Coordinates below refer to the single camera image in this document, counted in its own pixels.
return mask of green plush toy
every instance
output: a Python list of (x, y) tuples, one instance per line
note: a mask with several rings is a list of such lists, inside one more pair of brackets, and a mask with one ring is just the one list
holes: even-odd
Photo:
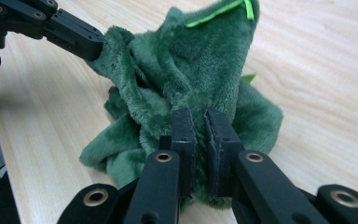
[(105, 104), (116, 121), (80, 160), (123, 187), (140, 176), (159, 138), (171, 134), (172, 112), (186, 107), (198, 139), (193, 201), (229, 207), (229, 199), (212, 199), (208, 193), (205, 109), (225, 113), (244, 147), (265, 153), (282, 122), (281, 110), (241, 78), (258, 15), (257, 0), (227, 0), (194, 13), (172, 8), (155, 32), (134, 35), (110, 28), (101, 56), (88, 64), (116, 85)]

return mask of plush fur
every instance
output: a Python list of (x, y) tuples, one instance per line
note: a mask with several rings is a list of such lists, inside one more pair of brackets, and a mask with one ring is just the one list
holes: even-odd
[(100, 58), (89, 66), (116, 85), (105, 104), (116, 121), (84, 149), (84, 164), (107, 172), (120, 187), (128, 184), (141, 174), (147, 155), (158, 149), (159, 137), (170, 135), (173, 110), (187, 107), (199, 141), (194, 200), (215, 208), (230, 206), (228, 199), (209, 197), (205, 109), (224, 112), (246, 149), (266, 153), (282, 121), (281, 110), (241, 78), (259, 15), (256, 0), (253, 21), (241, 4), (186, 28), (231, 2), (188, 14), (172, 8), (156, 32), (133, 35), (115, 26), (107, 31)]

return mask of wood grain surface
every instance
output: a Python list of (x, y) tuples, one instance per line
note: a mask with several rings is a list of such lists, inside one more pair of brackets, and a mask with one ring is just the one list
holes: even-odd
[[(111, 25), (156, 30), (170, 7), (212, 1), (61, 0), (103, 33)], [(298, 187), (358, 190), (358, 2), (262, 0), (244, 73), (284, 114), (271, 158)], [(56, 223), (86, 186), (113, 180), (84, 167), (84, 146), (109, 123), (109, 80), (46, 40), (9, 34), (1, 50), (0, 143), (22, 223)], [(200, 204), (180, 223), (235, 223)]]

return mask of light wooden surface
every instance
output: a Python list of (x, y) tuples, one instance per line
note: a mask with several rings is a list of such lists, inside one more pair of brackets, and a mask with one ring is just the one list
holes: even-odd
[[(171, 6), (212, 1), (61, 0), (102, 32), (156, 30)], [(271, 158), (298, 187), (337, 183), (358, 190), (358, 2), (261, 1), (244, 72), (284, 113)], [(109, 123), (110, 82), (49, 42), (7, 36), (1, 51), (0, 142), (22, 223), (55, 223), (77, 192), (109, 177), (78, 161)], [(180, 223), (235, 223), (199, 204)]]

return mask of green fabric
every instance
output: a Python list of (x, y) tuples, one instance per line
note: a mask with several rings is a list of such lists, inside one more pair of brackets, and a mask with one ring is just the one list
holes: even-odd
[(146, 156), (158, 149), (159, 137), (171, 134), (173, 110), (187, 107), (199, 141), (193, 200), (230, 206), (229, 199), (208, 196), (205, 109), (224, 112), (244, 147), (265, 153), (274, 146), (282, 121), (281, 110), (241, 78), (259, 15), (256, 0), (255, 20), (247, 19), (243, 2), (186, 27), (232, 2), (186, 14), (174, 7), (155, 32), (134, 35), (115, 26), (107, 31), (100, 58), (88, 64), (116, 85), (105, 104), (116, 121), (83, 150), (84, 164), (107, 172), (123, 187), (139, 177)]

